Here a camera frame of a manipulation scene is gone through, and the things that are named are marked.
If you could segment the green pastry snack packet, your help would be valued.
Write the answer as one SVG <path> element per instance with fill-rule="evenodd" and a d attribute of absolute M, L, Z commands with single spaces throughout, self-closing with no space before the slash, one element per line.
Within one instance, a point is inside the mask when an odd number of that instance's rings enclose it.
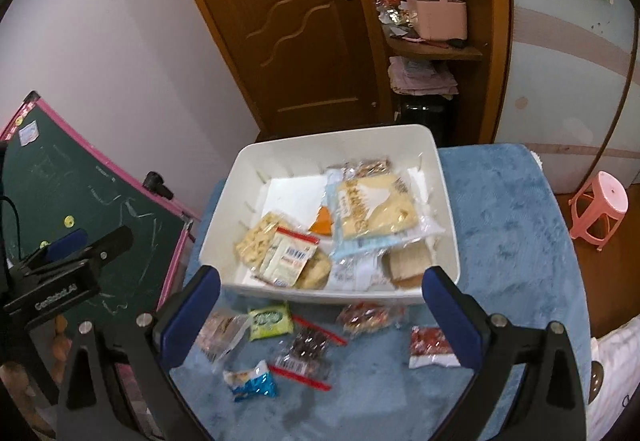
<path fill-rule="evenodd" d="M 248 311 L 250 341 L 292 334 L 294 323 L 286 303 Z"/>

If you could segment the beige kraft cracker packet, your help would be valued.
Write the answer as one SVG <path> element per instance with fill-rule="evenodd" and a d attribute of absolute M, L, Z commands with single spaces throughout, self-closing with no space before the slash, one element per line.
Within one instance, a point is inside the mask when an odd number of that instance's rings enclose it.
<path fill-rule="evenodd" d="M 387 250 L 382 265 L 394 287 L 410 289 L 421 285 L 424 272 L 435 264 L 433 257 L 426 242 L 414 242 Z"/>

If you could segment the clear bag yellow bread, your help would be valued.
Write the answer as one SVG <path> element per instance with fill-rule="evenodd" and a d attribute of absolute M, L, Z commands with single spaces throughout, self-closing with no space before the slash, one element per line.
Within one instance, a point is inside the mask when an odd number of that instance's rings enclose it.
<path fill-rule="evenodd" d="M 416 168 L 355 178 L 334 173 L 326 184 L 335 262 L 445 233 L 431 205 L 433 190 Z"/>

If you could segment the silver white snack packet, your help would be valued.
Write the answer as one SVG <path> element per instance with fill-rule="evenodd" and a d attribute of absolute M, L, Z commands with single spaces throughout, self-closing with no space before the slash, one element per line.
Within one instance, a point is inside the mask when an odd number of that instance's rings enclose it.
<path fill-rule="evenodd" d="M 381 257 L 381 253 L 373 251 L 335 261 L 326 289 L 363 293 L 390 288 L 390 279 L 384 272 Z"/>

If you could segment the white quilted bedding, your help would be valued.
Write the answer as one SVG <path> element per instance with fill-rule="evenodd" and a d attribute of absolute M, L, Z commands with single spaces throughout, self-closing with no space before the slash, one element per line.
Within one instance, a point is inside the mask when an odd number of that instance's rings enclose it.
<path fill-rule="evenodd" d="M 630 403 L 639 384 L 639 321 L 634 317 L 601 338 L 591 357 L 603 367 L 602 386 L 587 406 L 587 439 L 602 440 Z"/>

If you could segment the blue plush table cover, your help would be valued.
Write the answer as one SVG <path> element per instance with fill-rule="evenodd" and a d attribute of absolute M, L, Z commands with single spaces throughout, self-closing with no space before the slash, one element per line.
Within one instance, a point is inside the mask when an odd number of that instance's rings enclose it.
<path fill-rule="evenodd" d="M 512 323 L 563 323 L 590 377 L 584 283 L 560 207 L 536 159 L 513 144 L 439 153 L 456 227 L 459 286 Z M 274 398 L 232 399 L 193 349 L 171 376 L 217 440 L 425 440 L 470 379 L 465 369 L 408 365 L 409 331 L 392 326 L 329 349 L 329 391 L 278 380 Z"/>

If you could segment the blue white snack packet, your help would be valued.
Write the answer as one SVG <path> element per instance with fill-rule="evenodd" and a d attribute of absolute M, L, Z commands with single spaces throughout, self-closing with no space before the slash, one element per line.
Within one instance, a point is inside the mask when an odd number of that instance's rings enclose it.
<path fill-rule="evenodd" d="M 223 371 L 222 378 L 235 402 L 256 397 L 277 398 L 279 395 L 277 383 L 265 360 L 259 361 L 248 371 Z"/>

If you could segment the pale noodle cake left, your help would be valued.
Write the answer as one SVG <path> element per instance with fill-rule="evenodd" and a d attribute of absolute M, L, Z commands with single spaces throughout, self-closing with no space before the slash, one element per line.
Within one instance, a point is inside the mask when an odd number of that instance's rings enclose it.
<path fill-rule="evenodd" d="M 278 227 L 287 227 L 286 221 L 280 214 L 268 212 L 257 224 L 249 229 L 243 238 L 235 244 L 235 252 L 240 261 L 252 270 L 259 268 L 270 248 L 274 234 Z"/>

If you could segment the pale noodle cake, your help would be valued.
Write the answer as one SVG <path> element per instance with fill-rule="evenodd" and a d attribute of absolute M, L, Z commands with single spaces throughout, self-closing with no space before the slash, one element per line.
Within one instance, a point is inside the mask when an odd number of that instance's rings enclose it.
<path fill-rule="evenodd" d="M 326 286 L 332 269 L 330 257 L 320 248 L 307 261 L 294 285 L 296 289 L 322 289 Z"/>
<path fill-rule="evenodd" d="M 243 238 L 235 244 L 235 252 L 240 261 L 252 270 L 259 268 L 270 248 L 274 234 L 278 227 L 287 227 L 286 221 L 280 214 L 268 212 L 257 224 L 249 229 Z"/>

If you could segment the dark nut bar red-edged bag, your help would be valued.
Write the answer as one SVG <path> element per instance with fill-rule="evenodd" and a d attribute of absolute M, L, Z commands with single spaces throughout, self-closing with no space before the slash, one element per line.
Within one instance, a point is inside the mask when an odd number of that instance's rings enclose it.
<path fill-rule="evenodd" d="M 314 390 L 330 391 L 331 362 L 326 356 L 331 347 L 346 347 L 347 340 L 298 315 L 293 315 L 292 321 L 294 337 L 267 363 L 270 372 Z"/>

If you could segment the pale noodle cake right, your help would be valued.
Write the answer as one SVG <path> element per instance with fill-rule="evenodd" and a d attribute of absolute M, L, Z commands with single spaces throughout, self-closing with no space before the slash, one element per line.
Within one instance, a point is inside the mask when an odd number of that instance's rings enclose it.
<path fill-rule="evenodd" d="M 322 289 L 326 286 L 332 269 L 330 257 L 320 248 L 307 261 L 294 285 L 296 289 Z"/>

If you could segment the white plastic storage bin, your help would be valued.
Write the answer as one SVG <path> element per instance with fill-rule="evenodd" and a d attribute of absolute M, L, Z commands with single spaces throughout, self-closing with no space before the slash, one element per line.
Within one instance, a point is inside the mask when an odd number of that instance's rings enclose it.
<path fill-rule="evenodd" d="M 246 146 L 236 156 L 215 200 L 212 219 L 203 225 L 198 264 L 210 265 L 228 291 L 241 295 L 314 303 L 384 301 L 417 305 L 418 288 L 379 291 L 286 289 L 258 281 L 240 260 L 236 244 L 265 214 L 280 211 L 310 227 L 317 218 L 326 187 L 326 169 L 349 160 L 387 158 L 426 196 L 436 222 L 444 229 L 435 247 L 438 265 L 453 281 L 461 268 L 457 233 L 447 185 L 431 131 L 417 124 L 374 127 L 284 138 Z"/>

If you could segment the shiny wrappers on shelf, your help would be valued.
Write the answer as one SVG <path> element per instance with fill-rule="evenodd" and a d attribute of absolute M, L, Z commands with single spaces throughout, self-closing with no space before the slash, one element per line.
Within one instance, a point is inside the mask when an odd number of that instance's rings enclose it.
<path fill-rule="evenodd" d="M 413 38 L 416 32 L 410 20 L 407 0 L 376 0 L 378 21 L 384 34 L 390 38 Z"/>

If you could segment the wooden corner shelf unit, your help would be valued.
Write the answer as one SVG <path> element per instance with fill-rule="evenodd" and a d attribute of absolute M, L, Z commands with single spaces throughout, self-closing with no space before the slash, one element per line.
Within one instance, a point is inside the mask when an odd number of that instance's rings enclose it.
<path fill-rule="evenodd" d="M 495 141 L 511 54 L 513 0 L 375 0 L 390 56 L 444 65 L 457 83 L 430 123 L 440 141 Z"/>

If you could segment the green chalkboard pink frame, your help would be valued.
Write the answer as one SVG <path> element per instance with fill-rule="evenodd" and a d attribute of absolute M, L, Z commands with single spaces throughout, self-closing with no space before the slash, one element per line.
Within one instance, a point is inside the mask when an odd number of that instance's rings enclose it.
<path fill-rule="evenodd" d="M 194 213 L 150 192 L 100 153 L 36 92 L 30 92 L 1 132 L 8 146 L 2 187 L 6 252 L 25 257 L 67 233 L 90 242 L 126 225 L 132 247 L 109 263 L 96 297 L 70 310 L 68 323 L 105 324 L 158 309 L 179 271 Z"/>

